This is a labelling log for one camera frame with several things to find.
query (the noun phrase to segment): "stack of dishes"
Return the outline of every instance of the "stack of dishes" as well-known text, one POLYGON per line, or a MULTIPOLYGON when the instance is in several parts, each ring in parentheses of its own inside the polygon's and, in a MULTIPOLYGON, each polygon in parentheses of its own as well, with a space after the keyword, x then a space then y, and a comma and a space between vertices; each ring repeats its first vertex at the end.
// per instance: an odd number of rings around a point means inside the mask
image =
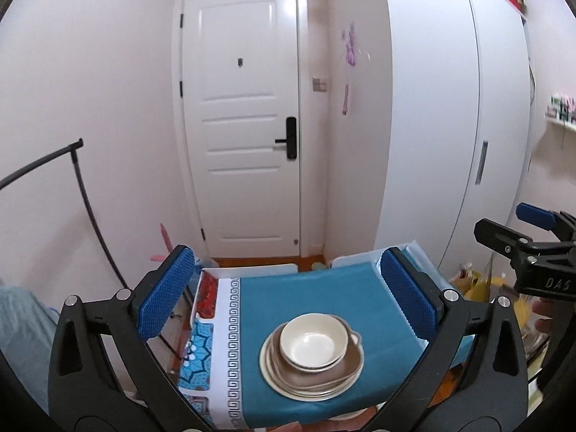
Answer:
POLYGON ((324 401, 362 373, 361 337, 340 317, 307 313, 276 328, 260 350, 266 382, 296 401, 324 401))

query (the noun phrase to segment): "red pattern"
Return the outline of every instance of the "red pattern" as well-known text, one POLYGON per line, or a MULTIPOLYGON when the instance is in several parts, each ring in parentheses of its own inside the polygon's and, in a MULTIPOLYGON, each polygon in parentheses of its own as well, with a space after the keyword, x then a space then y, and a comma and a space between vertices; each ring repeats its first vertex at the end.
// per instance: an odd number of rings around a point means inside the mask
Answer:
POLYGON ((218 279, 204 270, 200 287, 198 288, 197 313, 203 319, 213 319, 216 313, 216 297, 218 296, 218 279))

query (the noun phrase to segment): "grey fabric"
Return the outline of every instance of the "grey fabric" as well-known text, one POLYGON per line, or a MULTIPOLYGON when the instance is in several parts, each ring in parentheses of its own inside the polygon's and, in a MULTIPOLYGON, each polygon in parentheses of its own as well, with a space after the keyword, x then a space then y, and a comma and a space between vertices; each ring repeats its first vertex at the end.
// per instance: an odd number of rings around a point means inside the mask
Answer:
POLYGON ((0 349, 30 396, 48 413, 48 364, 57 314, 21 287, 0 286, 0 349))

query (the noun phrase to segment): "hand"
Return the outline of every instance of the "hand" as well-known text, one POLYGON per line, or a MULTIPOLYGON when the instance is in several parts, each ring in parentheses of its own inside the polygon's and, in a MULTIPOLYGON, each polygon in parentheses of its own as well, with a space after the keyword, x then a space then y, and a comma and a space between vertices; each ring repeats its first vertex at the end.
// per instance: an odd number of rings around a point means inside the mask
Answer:
POLYGON ((275 428, 274 432, 332 432, 336 430, 359 430, 376 414, 375 407, 368 408, 360 416, 349 420, 325 420, 316 424, 300 425, 291 422, 285 426, 275 428))
POLYGON ((554 318, 554 301, 541 297, 539 301, 534 302, 532 305, 532 311, 537 315, 548 317, 536 320, 534 326, 541 333, 550 333, 552 331, 552 319, 554 318))

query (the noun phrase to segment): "greek key pattern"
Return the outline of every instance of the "greek key pattern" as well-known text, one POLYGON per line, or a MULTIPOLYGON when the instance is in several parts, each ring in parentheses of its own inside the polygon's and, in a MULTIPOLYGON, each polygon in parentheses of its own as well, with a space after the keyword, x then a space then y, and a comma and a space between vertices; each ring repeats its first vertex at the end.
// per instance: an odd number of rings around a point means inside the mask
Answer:
POLYGON ((230 280, 228 319, 228 415, 235 428, 247 429, 242 411, 240 377, 240 279, 230 280))

